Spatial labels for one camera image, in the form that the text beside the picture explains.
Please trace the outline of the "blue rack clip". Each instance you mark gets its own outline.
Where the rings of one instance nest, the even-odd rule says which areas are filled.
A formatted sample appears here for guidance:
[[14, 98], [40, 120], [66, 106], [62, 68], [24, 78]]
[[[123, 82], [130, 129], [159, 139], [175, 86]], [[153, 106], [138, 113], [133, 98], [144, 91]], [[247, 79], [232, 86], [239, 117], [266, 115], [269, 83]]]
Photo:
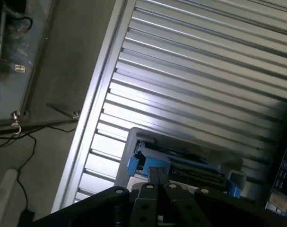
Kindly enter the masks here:
[[129, 176], [134, 176], [136, 174], [136, 172], [138, 171], [138, 167], [139, 167], [139, 161], [140, 161], [140, 158], [138, 154], [133, 155], [132, 157], [129, 158], [129, 161], [127, 163], [127, 169], [128, 169]]

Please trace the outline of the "blue and white device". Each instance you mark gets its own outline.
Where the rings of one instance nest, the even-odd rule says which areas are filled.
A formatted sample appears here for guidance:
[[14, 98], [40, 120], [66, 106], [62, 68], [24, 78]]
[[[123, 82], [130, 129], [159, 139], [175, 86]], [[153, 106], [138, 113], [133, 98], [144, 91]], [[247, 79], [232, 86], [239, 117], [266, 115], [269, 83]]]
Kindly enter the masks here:
[[[138, 171], [134, 176], [129, 176], [127, 163], [129, 158], [136, 154], [140, 158]], [[137, 190], [148, 181], [150, 167], [163, 167], [168, 175], [171, 166], [169, 159], [171, 158], [208, 163], [224, 173], [227, 180], [231, 180], [242, 191], [244, 190], [247, 175], [241, 171], [243, 159], [238, 155], [221, 153], [186, 140], [136, 127], [129, 131], [114, 184], [125, 187], [129, 191]], [[169, 181], [179, 184], [191, 193], [201, 188], [170, 179]]]

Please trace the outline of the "black open PC case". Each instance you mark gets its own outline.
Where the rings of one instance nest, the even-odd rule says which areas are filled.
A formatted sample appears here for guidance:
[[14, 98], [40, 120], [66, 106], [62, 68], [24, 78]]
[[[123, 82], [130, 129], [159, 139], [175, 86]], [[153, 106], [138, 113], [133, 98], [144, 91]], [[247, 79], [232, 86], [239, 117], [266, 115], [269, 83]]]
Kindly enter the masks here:
[[287, 216], [287, 110], [278, 136], [258, 204], [272, 204]]

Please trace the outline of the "black floor box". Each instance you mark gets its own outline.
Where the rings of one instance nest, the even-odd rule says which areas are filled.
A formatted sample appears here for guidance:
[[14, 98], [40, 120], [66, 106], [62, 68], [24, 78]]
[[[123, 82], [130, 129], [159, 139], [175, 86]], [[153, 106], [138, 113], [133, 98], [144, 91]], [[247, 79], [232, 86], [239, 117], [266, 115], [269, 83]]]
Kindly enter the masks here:
[[32, 224], [35, 212], [25, 209], [21, 212], [17, 227], [28, 227]]

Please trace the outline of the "dark metal floor bar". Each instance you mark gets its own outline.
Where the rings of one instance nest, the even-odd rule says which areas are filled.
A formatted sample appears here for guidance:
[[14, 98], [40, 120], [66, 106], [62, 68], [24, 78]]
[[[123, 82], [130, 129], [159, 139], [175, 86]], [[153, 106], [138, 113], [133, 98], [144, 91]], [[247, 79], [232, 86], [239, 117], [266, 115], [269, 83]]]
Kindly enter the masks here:
[[[49, 122], [38, 122], [38, 123], [24, 123], [20, 124], [22, 131], [21, 132], [28, 132], [30, 130], [38, 129], [44, 126], [57, 126], [57, 125], [64, 125], [70, 123], [76, 123], [78, 119], [67, 119], [67, 120], [57, 120], [57, 121], [49, 121]], [[16, 130], [11, 126], [5, 127], [0, 129], [0, 136], [5, 134], [14, 134]]]

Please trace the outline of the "white plastic tube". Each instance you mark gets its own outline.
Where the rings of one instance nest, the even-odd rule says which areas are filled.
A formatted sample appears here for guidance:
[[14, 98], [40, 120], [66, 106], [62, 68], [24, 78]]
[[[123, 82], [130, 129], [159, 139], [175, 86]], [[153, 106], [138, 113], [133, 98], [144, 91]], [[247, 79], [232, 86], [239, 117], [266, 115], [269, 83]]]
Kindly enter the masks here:
[[2, 227], [8, 205], [17, 183], [17, 175], [16, 169], [8, 169], [0, 183], [0, 227]]

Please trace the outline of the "white metal hook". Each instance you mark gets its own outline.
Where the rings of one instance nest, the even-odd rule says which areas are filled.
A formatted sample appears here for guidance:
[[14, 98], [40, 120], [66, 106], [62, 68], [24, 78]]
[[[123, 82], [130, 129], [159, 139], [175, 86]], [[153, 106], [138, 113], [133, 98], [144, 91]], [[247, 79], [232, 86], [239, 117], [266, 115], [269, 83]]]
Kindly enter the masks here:
[[17, 135], [19, 135], [19, 134], [21, 133], [21, 131], [22, 131], [19, 122], [14, 122], [14, 123], [12, 123], [12, 124], [11, 124], [11, 127], [16, 130], [13, 135], [16, 135], [16, 136], [17, 136]]

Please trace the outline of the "blue rack bracket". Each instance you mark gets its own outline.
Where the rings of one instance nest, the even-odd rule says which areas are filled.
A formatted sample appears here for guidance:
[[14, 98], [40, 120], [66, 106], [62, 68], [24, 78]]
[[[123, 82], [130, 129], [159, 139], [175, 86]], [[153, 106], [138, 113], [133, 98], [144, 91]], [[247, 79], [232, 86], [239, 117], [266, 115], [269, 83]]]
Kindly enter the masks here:
[[228, 180], [227, 194], [232, 197], [240, 198], [242, 190], [231, 180]]

